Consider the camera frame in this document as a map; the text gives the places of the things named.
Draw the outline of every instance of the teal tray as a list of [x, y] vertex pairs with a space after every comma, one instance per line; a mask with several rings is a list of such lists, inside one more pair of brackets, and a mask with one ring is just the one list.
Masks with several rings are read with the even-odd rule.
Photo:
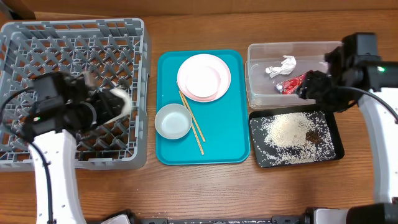
[[206, 139], [200, 153], [193, 131], [181, 139], [169, 140], [156, 133], [156, 155], [167, 165], [224, 164], [243, 162], [250, 153], [250, 134], [242, 57], [235, 50], [167, 52], [157, 65], [156, 110], [170, 103], [182, 105], [177, 86], [181, 64], [196, 54], [221, 58], [231, 71], [231, 85], [220, 99], [199, 103], [187, 98]]

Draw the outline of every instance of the wooden chopstick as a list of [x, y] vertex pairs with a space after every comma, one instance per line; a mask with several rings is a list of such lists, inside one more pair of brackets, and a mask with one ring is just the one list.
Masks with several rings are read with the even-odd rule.
[[201, 132], [201, 129], [199, 128], [199, 124], [198, 124], [197, 120], [195, 119], [195, 116], [193, 115], [191, 107], [189, 107], [189, 104], [188, 104], [188, 101], [187, 101], [185, 95], [181, 92], [181, 90], [179, 88], [178, 88], [178, 91], [180, 92], [180, 96], [181, 96], [182, 102], [186, 104], [186, 108], [188, 108], [189, 112], [191, 113], [191, 116], [193, 118], [193, 122], [195, 122], [195, 125], [198, 128], [198, 131], [199, 131], [199, 134], [200, 134], [200, 137], [201, 137], [202, 141], [206, 142], [205, 137], [203, 136], [203, 134]]
[[[181, 100], [182, 100], [182, 104], [184, 105], [184, 107], [187, 108], [187, 104], [184, 102], [183, 94], [181, 93], [181, 91], [180, 91], [180, 97], [181, 97]], [[193, 133], [194, 133], [194, 135], [195, 135], [195, 139], [197, 139], [197, 143], [198, 143], [198, 146], [199, 146], [199, 149], [200, 149], [201, 154], [202, 154], [202, 155], [205, 155], [205, 152], [203, 151], [203, 148], [201, 147], [201, 144], [200, 144], [200, 140], [199, 140], [197, 131], [195, 130], [195, 127], [193, 126], [193, 124], [191, 124], [191, 128], [192, 128]]]

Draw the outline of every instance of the white plate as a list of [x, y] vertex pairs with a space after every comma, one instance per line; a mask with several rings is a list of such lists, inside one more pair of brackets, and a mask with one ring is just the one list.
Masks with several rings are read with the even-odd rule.
[[186, 107], [172, 103], [162, 107], [155, 117], [156, 131], [167, 139], [179, 139], [191, 129], [192, 117]]
[[191, 100], [211, 102], [226, 93], [231, 84], [231, 72], [219, 57], [198, 54], [182, 63], [178, 70], [177, 83], [181, 92]]

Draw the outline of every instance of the wooden table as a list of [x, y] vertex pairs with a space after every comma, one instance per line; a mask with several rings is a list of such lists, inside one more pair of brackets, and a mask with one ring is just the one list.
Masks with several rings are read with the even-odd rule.
[[[80, 200], [88, 220], [125, 208], [141, 218], [255, 218], [301, 214], [306, 207], [349, 208], [373, 202], [368, 132], [357, 108], [336, 114], [346, 152], [340, 161], [261, 169], [251, 152], [242, 164], [163, 165], [155, 155], [157, 60], [171, 50], [235, 49], [246, 61], [248, 46], [253, 43], [340, 40], [358, 31], [376, 32], [383, 59], [398, 60], [398, 11], [143, 20], [152, 38], [147, 163], [139, 170], [78, 170]], [[0, 223], [35, 222], [34, 184], [33, 172], [0, 172]]]

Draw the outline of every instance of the gray dish rack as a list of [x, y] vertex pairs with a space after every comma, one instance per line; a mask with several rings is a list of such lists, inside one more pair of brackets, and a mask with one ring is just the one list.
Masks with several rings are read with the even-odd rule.
[[[151, 42], [140, 19], [10, 22], [0, 33], [0, 103], [31, 79], [51, 71], [91, 72], [102, 88], [123, 88], [131, 114], [99, 127], [97, 139], [78, 143], [76, 168], [139, 169], [147, 157], [147, 84]], [[35, 93], [23, 93], [4, 112], [22, 127]], [[0, 131], [0, 171], [33, 170], [26, 142]]]

